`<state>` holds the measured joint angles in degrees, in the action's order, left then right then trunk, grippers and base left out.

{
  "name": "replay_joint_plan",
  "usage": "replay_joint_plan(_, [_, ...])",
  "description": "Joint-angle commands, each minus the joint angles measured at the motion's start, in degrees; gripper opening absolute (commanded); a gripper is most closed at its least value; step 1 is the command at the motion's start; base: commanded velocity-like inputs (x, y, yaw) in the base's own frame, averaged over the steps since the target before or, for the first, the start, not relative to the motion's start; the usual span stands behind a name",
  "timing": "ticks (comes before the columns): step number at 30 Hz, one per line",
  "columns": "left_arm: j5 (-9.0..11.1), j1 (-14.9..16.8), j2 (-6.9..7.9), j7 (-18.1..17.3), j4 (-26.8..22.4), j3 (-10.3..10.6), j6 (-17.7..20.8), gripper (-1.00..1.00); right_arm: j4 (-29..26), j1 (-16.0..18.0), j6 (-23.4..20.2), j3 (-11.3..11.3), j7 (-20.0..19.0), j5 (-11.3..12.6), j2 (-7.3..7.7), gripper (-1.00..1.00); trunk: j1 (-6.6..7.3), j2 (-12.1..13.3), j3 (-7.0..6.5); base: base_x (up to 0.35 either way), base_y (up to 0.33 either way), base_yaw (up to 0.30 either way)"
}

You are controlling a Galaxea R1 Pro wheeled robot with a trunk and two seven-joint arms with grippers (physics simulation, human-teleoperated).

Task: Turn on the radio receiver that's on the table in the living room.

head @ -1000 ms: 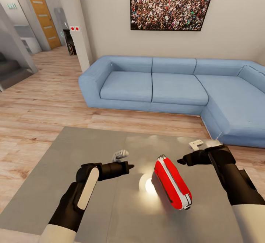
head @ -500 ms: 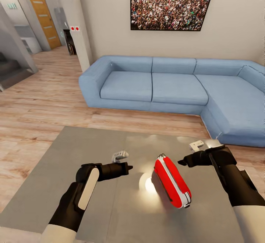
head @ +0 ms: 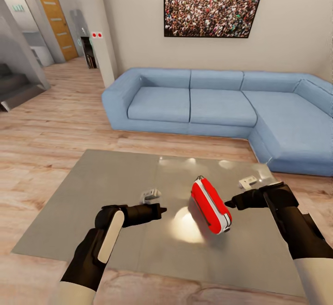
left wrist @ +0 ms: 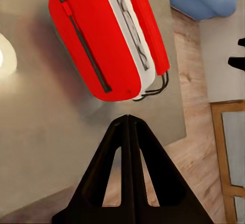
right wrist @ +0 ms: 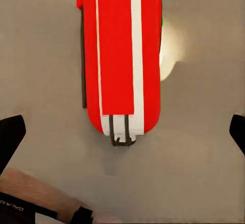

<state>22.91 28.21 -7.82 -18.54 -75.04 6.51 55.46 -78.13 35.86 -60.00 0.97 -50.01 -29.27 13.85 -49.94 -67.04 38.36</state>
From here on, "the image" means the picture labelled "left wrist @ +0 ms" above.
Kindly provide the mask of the radio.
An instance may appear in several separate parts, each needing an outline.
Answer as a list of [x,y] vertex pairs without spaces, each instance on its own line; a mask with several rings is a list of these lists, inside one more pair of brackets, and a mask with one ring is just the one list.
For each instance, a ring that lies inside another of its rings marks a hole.
[[[49,10],[96,98],[138,102],[168,85],[170,65],[148,0],[49,0]],[[163,86],[148,93],[156,71]]]

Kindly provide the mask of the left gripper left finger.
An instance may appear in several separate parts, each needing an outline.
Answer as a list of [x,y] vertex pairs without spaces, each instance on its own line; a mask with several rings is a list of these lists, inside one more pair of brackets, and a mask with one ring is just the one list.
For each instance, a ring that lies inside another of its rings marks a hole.
[[[121,146],[121,205],[102,207]],[[128,116],[112,121],[59,224],[136,224]]]

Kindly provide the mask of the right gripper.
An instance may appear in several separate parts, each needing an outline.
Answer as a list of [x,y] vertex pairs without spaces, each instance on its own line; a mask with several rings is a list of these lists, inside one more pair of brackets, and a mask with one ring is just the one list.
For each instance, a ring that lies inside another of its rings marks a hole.
[[[238,45],[245,46],[245,38],[240,39]],[[232,67],[245,70],[245,58],[229,58],[228,64]]]

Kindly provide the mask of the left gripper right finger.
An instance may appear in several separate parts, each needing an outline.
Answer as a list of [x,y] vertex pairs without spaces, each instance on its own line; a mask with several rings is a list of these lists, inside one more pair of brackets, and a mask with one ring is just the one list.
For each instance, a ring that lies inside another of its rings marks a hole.
[[[147,122],[128,116],[136,224],[214,224]],[[142,158],[159,207],[148,204]]]

